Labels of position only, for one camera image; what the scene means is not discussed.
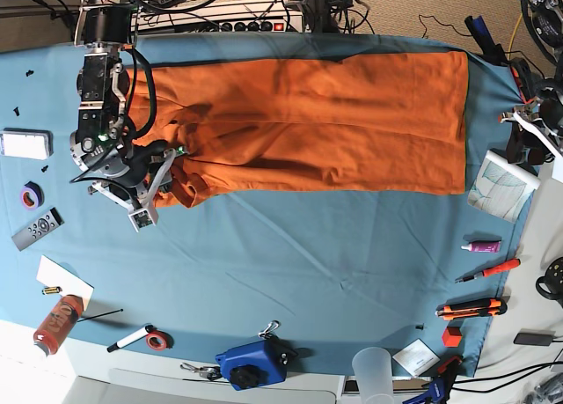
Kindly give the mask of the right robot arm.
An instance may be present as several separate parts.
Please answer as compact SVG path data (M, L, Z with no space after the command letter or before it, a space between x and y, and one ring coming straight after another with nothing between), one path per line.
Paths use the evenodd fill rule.
M150 8L145 0L80 0L75 32L85 54L77 76L77 129L69 138L81 170L73 182L88 181L90 193L119 204L136 231L157 223L154 198L169 190L173 160L185 152L165 140L137 144L157 117L155 79L135 48L133 20Z

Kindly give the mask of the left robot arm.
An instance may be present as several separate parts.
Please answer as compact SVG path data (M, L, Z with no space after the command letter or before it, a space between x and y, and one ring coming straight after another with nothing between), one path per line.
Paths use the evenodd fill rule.
M552 178L562 181L562 0L520 0L523 22L544 57L555 66L552 77L535 79L524 60L510 69L523 103L504 113L512 125L506 146L510 164L552 164Z

